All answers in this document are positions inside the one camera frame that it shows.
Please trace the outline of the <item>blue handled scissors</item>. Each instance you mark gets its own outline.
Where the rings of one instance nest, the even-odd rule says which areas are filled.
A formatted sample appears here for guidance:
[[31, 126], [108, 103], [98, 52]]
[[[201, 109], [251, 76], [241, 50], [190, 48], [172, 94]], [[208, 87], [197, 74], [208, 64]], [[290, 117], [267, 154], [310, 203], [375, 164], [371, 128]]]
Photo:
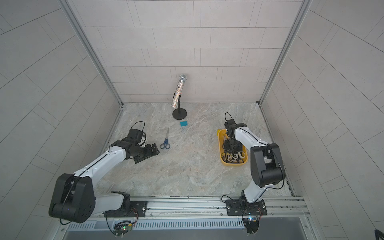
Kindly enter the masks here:
[[168, 130], [167, 130], [167, 134], [166, 134], [164, 142], [160, 145], [161, 149], [170, 149], [171, 148], [171, 145], [169, 144], [169, 131], [170, 131], [170, 128], [168, 128]]

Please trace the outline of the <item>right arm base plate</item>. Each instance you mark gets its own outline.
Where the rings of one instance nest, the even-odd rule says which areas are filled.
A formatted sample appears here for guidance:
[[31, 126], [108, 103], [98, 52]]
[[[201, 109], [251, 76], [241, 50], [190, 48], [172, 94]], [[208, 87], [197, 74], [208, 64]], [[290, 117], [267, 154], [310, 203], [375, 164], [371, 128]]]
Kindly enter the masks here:
[[249, 204], [246, 200], [225, 200], [228, 216], [266, 216], [268, 214], [264, 200]]

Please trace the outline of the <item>beige kitchen scissors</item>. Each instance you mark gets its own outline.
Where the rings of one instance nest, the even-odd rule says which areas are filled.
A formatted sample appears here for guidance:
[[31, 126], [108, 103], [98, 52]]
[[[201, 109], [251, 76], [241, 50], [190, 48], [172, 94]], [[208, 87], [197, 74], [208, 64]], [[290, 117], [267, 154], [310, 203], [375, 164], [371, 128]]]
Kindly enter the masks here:
[[246, 154], [245, 152], [224, 152], [221, 154], [221, 160], [227, 164], [243, 164], [246, 161]]

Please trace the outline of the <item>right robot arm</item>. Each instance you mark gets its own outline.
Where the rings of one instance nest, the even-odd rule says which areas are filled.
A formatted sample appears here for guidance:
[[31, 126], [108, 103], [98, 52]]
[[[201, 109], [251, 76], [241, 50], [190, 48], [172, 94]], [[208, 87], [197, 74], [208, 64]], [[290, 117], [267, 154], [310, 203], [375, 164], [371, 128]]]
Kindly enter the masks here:
[[237, 124], [234, 120], [227, 120], [225, 128], [228, 136], [223, 143], [225, 153], [240, 156], [243, 148], [246, 148], [251, 155], [252, 180], [242, 191], [240, 199], [244, 204], [257, 203], [262, 200], [267, 189], [277, 190], [276, 185], [286, 178], [280, 147], [263, 141], [244, 123]]

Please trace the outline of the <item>yellow storage box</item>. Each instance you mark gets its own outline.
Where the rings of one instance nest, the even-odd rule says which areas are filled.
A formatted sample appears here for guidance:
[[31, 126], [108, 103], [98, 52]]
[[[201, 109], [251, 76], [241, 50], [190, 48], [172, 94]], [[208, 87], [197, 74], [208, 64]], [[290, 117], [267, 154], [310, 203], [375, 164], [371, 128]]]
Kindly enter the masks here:
[[225, 129], [217, 130], [217, 136], [219, 141], [219, 153], [221, 163], [228, 167], [237, 167], [244, 165], [248, 161], [248, 154], [246, 148], [242, 146], [240, 151], [240, 145], [230, 145], [230, 138], [227, 135]]

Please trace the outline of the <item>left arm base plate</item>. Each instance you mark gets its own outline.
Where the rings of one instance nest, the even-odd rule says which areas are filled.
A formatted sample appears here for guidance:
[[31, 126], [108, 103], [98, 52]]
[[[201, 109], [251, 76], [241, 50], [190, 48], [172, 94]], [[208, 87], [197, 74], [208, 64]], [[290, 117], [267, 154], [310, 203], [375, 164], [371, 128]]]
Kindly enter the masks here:
[[148, 201], [133, 201], [130, 205], [123, 204], [118, 210], [109, 210], [103, 213], [107, 218], [143, 218], [146, 215]]

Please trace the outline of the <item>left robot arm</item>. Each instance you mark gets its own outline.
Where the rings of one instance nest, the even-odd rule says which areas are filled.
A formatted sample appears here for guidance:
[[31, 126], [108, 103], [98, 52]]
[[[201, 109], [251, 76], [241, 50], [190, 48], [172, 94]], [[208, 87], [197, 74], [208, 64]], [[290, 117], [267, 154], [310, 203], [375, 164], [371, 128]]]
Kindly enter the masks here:
[[96, 184], [115, 166], [126, 160], [140, 163], [160, 153], [156, 144], [138, 146], [116, 141], [106, 152], [72, 174], [62, 174], [56, 180], [49, 207], [49, 216], [67, 222], [83, 223], [92, 215], [102, 213], [107, 218], [137, 216], [130, 194], [112, 192], [96, 195]]

